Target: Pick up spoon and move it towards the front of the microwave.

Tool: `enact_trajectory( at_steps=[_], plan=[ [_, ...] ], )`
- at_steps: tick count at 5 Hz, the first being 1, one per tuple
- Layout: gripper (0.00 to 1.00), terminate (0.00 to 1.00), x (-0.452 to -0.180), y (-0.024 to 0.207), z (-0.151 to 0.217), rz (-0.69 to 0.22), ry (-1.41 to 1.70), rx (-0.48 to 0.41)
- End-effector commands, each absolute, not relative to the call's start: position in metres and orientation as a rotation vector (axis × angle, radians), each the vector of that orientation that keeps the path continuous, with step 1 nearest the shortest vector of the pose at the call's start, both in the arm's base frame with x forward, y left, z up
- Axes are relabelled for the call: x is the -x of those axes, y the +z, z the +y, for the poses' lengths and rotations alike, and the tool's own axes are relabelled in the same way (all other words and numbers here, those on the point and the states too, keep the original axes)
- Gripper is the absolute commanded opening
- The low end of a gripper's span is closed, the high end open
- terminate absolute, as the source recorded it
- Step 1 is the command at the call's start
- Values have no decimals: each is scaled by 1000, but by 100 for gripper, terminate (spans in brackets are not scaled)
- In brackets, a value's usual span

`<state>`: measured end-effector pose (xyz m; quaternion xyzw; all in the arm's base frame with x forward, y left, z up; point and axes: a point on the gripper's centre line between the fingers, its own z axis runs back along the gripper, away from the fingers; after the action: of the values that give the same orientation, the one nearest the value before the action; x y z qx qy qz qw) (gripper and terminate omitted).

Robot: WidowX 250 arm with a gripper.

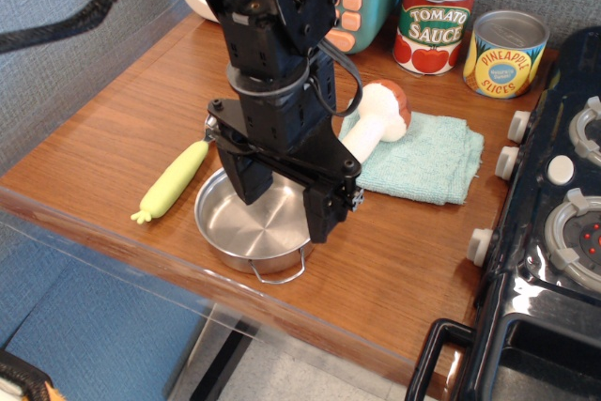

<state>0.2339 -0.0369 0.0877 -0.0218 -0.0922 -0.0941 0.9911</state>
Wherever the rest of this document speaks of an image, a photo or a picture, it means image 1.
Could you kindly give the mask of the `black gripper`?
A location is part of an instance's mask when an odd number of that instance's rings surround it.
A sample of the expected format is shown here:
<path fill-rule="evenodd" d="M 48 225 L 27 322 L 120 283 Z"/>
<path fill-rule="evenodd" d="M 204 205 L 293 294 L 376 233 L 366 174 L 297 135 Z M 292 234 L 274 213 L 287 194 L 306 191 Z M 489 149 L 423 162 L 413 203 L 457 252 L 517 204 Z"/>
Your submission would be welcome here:
<path fill-rule="evenodd" d="M 317 51 L 285 74 L 226 67 L 236 98 L 218 99 L 217 149 L 238 197 L 251 205 L 281 175 L 300 184 L 310 239 L 325 243 L 362 201 L 361 166 L 332 129 L 336 109 L 333 55 Z"/>

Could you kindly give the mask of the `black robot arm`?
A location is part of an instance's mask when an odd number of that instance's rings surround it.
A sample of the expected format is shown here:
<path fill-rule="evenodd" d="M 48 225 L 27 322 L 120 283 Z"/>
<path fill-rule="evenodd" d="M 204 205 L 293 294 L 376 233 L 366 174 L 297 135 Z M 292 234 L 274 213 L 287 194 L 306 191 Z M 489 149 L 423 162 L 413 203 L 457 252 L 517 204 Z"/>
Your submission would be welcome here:
<path fill-rule="evenodd" d="M 239 198 L 252 204 L 281 175 L 303 188 L 313 242 L 362 201 L 357 159 L 336 137 L 336 67 L 356 75 L 328 41 L 335 0 L 206 0 L 223 30 L 236 97 L 213 100 L 215 142 Z"/>

